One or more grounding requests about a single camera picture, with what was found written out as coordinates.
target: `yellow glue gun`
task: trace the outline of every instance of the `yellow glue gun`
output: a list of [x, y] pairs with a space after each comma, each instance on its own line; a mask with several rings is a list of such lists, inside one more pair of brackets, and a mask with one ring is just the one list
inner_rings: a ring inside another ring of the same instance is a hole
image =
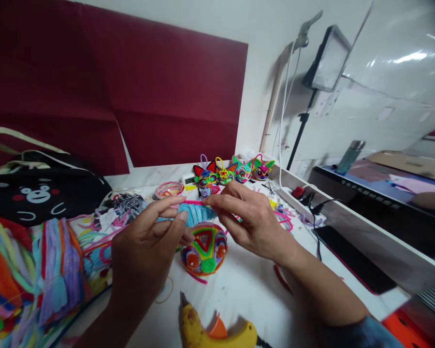
[[227, 330], [218, 315], [213, 330], [207, 333], [200, 322], [197, 311], [188, 303], [183, 292], [180, 292], [180, 299], [185, 348], [254, 348], [255, 346], [271, 348], [258, 337], [254, 325], [249, 321], [239, 333], [227, 337]]

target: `pink paper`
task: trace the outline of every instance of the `pink paper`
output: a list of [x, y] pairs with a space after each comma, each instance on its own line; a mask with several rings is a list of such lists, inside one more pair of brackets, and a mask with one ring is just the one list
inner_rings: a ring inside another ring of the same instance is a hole
[[[423, 193], [423, 192], [435, 192], [435, 185], [429, 184], [420, 180], [412, 179], [412, 178], [403, 178], [401, 176], [390, 174], [390, 181], [404, 186], [405, 188], [408, 188], [415, 194]], [[398, 190], [406, 191], [403, 188], [395, 187]]]

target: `wall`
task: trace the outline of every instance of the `wall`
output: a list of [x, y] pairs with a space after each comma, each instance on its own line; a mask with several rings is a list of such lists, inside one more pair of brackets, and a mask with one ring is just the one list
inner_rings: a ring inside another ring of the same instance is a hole
[[408, 150], [419, 151], [428, 157], [435, 158], [435, 140], [421, 139]]
[[[309, 31], [299, 71], [306, 72], [326, 28], [342, 23], [354, 40], [372, 0], [82, 0], [86, 4], [249, 44], [236, 153], [258, 150], [272, 92], [276, 62], [298, 36], [303, 22], [319, 10], [322, 18]], [[307, 93], [301, 95], [301, 104]]]
[[[336, 23], [346, 31], [343, 21]], [[354, 43], [348, 32], [346, 37]], [[308, 55], [301, 53], [302, 59]], [[295, 79], [305, 72], [302, 66]], [[310, 94], [296, 85], [282, 127], [283, 163], [299, 129], [296, 115], [307, 106], [302, 95]], [[392, 108], [388, 116], [382, 113], [387, 107]], [[276, 157], [279, 114], [266, 148]], [[336, 91], [318, 93], [291, 171], [303, 177], [314, 165], [338, 163], [354, 139], [366, 140], [362, 155], [404, 150], [434, 128], [435, 0], [375, 0]]]

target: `black phone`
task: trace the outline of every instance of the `black phone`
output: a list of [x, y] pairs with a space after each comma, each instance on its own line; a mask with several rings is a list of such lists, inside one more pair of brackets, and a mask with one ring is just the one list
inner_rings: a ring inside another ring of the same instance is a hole
[[380, 295], [396, 287], [372, 261], [331, 226], [316, 228], [320, 240], [353, 275], [374, 295]]

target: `water bottle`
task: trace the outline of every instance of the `water bottle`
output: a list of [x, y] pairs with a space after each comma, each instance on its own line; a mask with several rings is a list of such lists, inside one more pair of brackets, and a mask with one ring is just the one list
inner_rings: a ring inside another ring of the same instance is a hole
[[349, 169], [353, 165], [353, 162], [358, 158], [365, 145], [366, 142], [364, 140], [353, 140], [348, 150], [343, 155], [343, 158], [340, 161], [340, 164], [337, 166], [335, 172], [342, 175], [348, 173]]

